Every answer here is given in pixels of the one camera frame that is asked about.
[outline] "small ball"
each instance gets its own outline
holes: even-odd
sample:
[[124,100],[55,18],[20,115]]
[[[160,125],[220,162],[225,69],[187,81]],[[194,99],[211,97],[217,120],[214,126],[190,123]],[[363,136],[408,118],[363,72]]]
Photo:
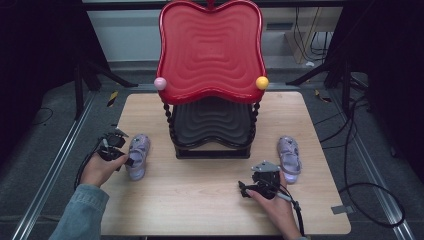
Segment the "small ball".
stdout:
[[166,87],[165,78],[162,78],[162,77],[156,78],[155,81],[154,81],[154,85],[155,85],[156,89],[159,90],[159,91],[165,89],[165,87]]
[[260,76],[256,79],[256,87],[261,90],[265,90],[268,87],[269,81],[267,77]]

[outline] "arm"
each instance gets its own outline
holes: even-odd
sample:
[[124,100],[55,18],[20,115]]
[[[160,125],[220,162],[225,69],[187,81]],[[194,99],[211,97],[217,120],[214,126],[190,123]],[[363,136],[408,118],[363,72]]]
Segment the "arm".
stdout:
[[[284,173],[280,171],[280,181],[283,186],[287,186],[284,178]],[[253,198],[267,213],[271,222],[280,230],[283,234],[283,238],[286,240],[301,240],[302,235],[297,229],[296,221],[293,216],[293,209],[290,202],[274,197],[271,200],[264,198],[260,193],[253,190],[246,191],[251,198]]]
[[100,186],[127,158],[124,155],[108,162],[93,154],[50,239],[100,239],[100,223],[109,200]]

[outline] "yellow object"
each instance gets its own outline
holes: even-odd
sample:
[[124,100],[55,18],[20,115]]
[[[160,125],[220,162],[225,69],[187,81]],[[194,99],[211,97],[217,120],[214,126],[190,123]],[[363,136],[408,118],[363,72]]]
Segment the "yellow object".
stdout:
[[116,97],[118,97],[118,91],[114,91],[109,98],[109,101],[107,102],[108,107],[112,107],[113,103],[115,102]]
[[265,90],[268,87],[269,81],[267,77],[260,76],[256,79],[256,87],[261,90]]

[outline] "purple shoe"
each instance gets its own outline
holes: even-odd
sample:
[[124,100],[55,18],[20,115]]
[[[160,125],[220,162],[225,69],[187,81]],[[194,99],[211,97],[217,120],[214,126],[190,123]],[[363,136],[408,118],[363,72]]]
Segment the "purple shoe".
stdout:
[[144,134],[136,135],[130,144],[129,158],[134,163],[132,166],[125,165],[127,172],[133,181],[140,180],[146,172],[146,158],[150,149],[150,139]]
[[287,183],[295,183],[302,169],[296,140],[289,136],[282,136],[278,140],[277,151]]

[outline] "pink ball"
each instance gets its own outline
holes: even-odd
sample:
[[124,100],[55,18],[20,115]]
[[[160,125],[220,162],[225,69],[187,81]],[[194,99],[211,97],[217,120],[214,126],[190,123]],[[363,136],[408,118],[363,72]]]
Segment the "pink ball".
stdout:
[[165,78],[162,77],[158,77],[155,79],[154,85],[156,87],[157,90],[163,90],[166,87],[166,80]]

